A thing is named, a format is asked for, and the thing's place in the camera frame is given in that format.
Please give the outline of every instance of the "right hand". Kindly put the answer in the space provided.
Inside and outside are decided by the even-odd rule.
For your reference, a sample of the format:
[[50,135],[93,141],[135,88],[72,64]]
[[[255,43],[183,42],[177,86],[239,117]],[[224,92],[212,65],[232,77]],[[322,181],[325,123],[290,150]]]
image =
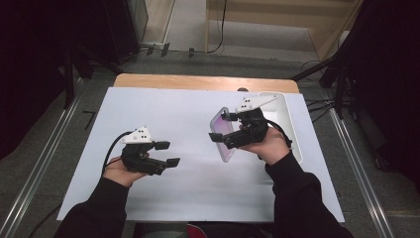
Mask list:
[[259,155],[270,166],[283,159],[290,152],[281,132],[272,127],[268,128],[261,142],[251,143],[239,149]]
[[124,166],[120,157],[111,160],[105,168],[103,177],[117,182],[123,186],[130,187],[137,179],[147,176],[144,173],[130,172]]

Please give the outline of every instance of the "black cloth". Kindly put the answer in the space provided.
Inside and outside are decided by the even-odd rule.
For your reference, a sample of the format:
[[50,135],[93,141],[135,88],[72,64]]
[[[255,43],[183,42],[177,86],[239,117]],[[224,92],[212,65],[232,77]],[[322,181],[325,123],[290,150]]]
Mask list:
[[[265,166],[274,181],[275,238],[350,238],[322,202],[321,183],[297,164],[292,153]],[[129,189],[102,178],[89,199],[75,205],[54,237],[121,237]]]
[[52,0],[6,0],[0,7],[0,160],[22,142],[64,90],[59,42],[47,22]]

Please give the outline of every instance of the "black jacket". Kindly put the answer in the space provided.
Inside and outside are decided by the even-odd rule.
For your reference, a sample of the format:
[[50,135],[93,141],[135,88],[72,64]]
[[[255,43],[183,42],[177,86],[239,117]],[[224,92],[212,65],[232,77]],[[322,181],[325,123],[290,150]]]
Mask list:
[[[353,237],[322,202],[321,183],[292,153],[265,169],[274,181],[274,237]],[[128,192],[102,178],[87,201],[70,209],[54,237],[121,237]]]

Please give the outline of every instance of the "cable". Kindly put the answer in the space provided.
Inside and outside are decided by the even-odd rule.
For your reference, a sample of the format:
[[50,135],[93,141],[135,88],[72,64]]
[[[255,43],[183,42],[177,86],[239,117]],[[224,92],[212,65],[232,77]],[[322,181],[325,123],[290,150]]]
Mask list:
[[225,27],[225,17],[226,17],[226,3],[227,3],[227,2],[228,2],[228,0],[225,0],[225,6],[223,7],[223,17],[222,17],[222,38],[220,39],[219,46],[218,46],[215,50],[210,51],[210,52],[207,52],[208,54],[212,54],[212,53],[217,52],[217,50],[219,50],[219,48],[222,46],[222,43],[223,43],[223,30],[224,30],[224,27]]
[[312,123],[318,121],[321,117],[323,117],[331,108],[328,108],[327,110],[325,110],[319,117],[315,118]]
[[316,101],[316,102],[332,101],[332,100],[334,100],[334,98],[327,98],[327,99],[305,99],[305,101]]
[[315,108],[312,108],[312,109],[308,109],[308,111],[310,113],[310,112],[318,111],[318,110],[326,108],[326,107],[332,108],[332,107],[334,107],[335,103],[336,102],[331,102],[331,103],[328,103],[328,104],[326,104],[324,106],[321,106],[321,107],[315,107]]
[[320,102],[327,102],[327,104],[329,104],[329,103],[334,103],[334,100],[319,100],[319,101],[313,101],[313,102],[311,102],[311,103],[307,104],[306,106],[307,106],[307,107],[309,107],[309,106],[312,106],[312,105],[314,105],[314,104],[316,104],[316,103],[320,103]]
[[112,161],[112,162],[110,162],[110,163],[106,164],[105,169],[106,169],[109,165],[114,164],[114,163],[116,163],[116,162],[118,162],[118,161],[121,161],[121,158],[119,158],[119,159],[117,159],[117,160],[115,160],[115,161]]
[[113,149],[114,149],[114,147],[115,147],[115,144],[117,144],[117,142],[118,142],[121,138],[123,138],[123,137],[125,137],[125,136],[127,136],[127,135],[130,135],[131,133],[132,133],[132,132],[124,132],[123,134],[121,134],[120,136],[118,136],[118,137],[117,137],[117,139],[115,139],[115,141],[112,143],[111,147],[110,147],[110,148],[109,148],[109,150],[108,150],[108,153],[106,154],[105,161],[104,161],[104,165],[102,166],[102,173],[101,173],[101,175],[103,175],[103,174],[104,174],[104,172],[105,172],[105,168],[106,168],[108,165],[110,165],[110,164],[114,163],[114,162],[111,162],[111,163],[109,163],[109,164],[108,164],[108,160],[109,160],[109,156],[111,155],[112,150],[113,150]]
[[217,13],[217,16],[216,16],[216,26],[217,26],[217,32],[219,33],[219,36],[221,37],[222,36],[222,31],[221,31],[221,29],[220,29],[220,27],[219,27],[219,6],[218,6],[218,1],[215,1],[216,2],[216,13]]
[[31,234],[29,234],[28,238],[34,237],[35,233],[38,231],[38,229],[40,229],[44,222],[46,222],[56,211],[58,211],[61,206],[62,202],[56,208],[50,211],[50,213],[46,217],[44,217],[44,219],[40,221],[40,223],[38,223],[38,225],[32,230]]
[[[303,70],[303,67],[305,66],[305,65],[307,65],[308,63],[310,63],[310,62],[319,62],[319,63],[321,63],[322,64],[322,62],[321,61],[319,61],[319,60],[310,60],[310,61],[306,61],[301,67],[300,67],[300,72],[302,72],[302,70]],[[314,78],[309,78],[309,77],[307,77],[307,76],[305,76],[305,78],[306,79],[308,79],[309,81],[314,81],[314,80],[317,80],[317,79],[314,79]]]
[[[226,5],[227,5],[227,2],[228,2],[228,0],[225,0],[225,4],[224,4],[224,7],[223,7],[221,39],[220,39],[219,46],[217,46],[217,48],[215,50],[210,51],[210,52],[204,52],[204,51],[200,51],[200,52],[187,52],[187,51],[176,51],[176,50],[167,50],[167,51],[168,52],[171,52],[171,53],[187,53],[187,54],[203,54],[203,55],[213,54],[213,53],[217,52],[220,49],[220,47],[222,46],[222,44],[223,44],[223,38],[224,38],[224,34],[223,33],[224,33],[224,28],[225,28],[225,17],[226,17]],[[154,48],[154,51],[163,51],[163,50],[162,49],[159,49],[159,48]]]
[[273,128],[277,129],[277,131],[279,131],[284,138],[284,141],[286,142],[286,145],[288,148],[291,148],[291,143],[292,141],[290,141],[290,139],[287,137],[287,135],[284,133],[283,128],[281,128],[277,123],[270,121],[270,120],[265,120],[268,124],[270,124]]

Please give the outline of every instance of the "white tabletop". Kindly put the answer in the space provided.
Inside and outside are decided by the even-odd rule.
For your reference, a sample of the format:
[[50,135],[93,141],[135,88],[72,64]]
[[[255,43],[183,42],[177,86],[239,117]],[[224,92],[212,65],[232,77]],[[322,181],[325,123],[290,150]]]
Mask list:
[[[170,141],[165,151],[150,151],[158,160],[180,157],[177,168],[142,178],[131,187],[126,211],[135,221],[273,221],[272,180],[257,156],[237,150],[224,163],[211,142],[210,120],[222,108],[230,111],[244,96],[258,93],[111,87],[86,143],[63,205],[85,201],[96,186],[112,142],[122,133],[147,125],[156,141]],[[339,222],[344,217],[301,94],[285,93],[290,123],[281,125],[294,141],[300,166],[322,184],[324,203]],[[112,157],[121,155],[117,144]]]

